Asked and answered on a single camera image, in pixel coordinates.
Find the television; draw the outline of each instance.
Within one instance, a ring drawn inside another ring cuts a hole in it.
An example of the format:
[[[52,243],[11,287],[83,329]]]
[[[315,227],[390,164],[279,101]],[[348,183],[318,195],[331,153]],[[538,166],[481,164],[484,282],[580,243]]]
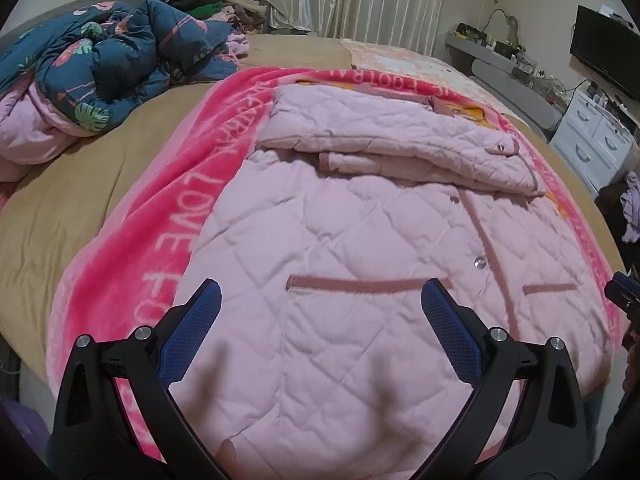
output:
[[[640,101],[640,35],[599,12],[578,7],[571,54]]]

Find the desk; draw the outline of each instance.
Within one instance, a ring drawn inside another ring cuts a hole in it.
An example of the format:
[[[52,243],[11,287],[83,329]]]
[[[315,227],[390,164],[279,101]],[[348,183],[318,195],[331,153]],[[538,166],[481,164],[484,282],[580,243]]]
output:
[[[515,67],[513,61],[473,41],[462,40],[453,33],[447,35],[445,43],[456,69],[521,115],[529,127],[548,142],[562,119],[562,112],[511,77]]]

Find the pink quilted jacket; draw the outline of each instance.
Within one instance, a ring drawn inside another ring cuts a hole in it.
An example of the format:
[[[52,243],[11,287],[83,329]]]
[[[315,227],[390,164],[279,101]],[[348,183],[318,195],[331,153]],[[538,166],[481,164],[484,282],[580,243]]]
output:
[[[513,137],[425,104],[283,86],[178,287],[223,307],[172,392],[251,478],[408,478],[470,387],[420,307],[440,278],[485,325],[566,343],[586,394],[612,353],[571,228]],[[499,443],[519,389],[488,446]]]

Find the drawer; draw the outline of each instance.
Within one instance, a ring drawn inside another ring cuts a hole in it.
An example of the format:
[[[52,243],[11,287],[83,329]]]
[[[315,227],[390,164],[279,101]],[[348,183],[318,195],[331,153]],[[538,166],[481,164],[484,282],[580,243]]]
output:
[[[620,130],[606,118],[602,118],[593,139],[591,139],[591,145],[617,168],[620,168],[633,145],[633,141],[626,131]]]
[[[588,179],[599,190],[611,182],[617,167],[598,156],[594,149],[572,128],[561,124],[551,141],[551,147],[569,161],[572,170]]]
[[[602,115],[596,107],[580,94],[576,94],[566,112],[565,121],[585,139],[591,139],[595,133]]]
[[[558,156],[564,162],[564,164],[575,173],[575,176],[578,177],[582,185],[586,188],[587,192],[591,196],[591,199],[596,200],[598,192],[600,190],[596,189],[591,181],[587,179],[583,174],[581,174],[580,171],[571,163],[571,161],[568,160],[561,152],[558,152],[557,150],[556,152],[558,153]]]

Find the pink blanket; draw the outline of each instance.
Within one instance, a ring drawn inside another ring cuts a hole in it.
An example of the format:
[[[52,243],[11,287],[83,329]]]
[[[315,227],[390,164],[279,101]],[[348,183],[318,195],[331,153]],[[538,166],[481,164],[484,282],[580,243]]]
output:
[[[223,187],[251,149],[258,127],[268,118],[273,88],[295,81],[346,86],[370,83],[379,89],[469,104],[447,89],[370,71],[255,68],[215,85],[180,124],[100,234],[66,270],[49,320],[47,373],[54,390],[60,385],[76,337],[91,333],[98,341],[124,338],[141,324],[155,324],[172,305],[194,241]],[[510,123],[489,108],[486,116],[527,150],[548,192],[563,209],[602,290],[610,269],[566,187]],[[613,340],[619,342],[620,318],[609,303],[607,319]],[[122,394],[145,450],[157,455],[132,395],[126,390]]]
[[[31,166],[91,135],[54,108],[33,72],[25,74],[0,97],[0,183],[19,181]]]

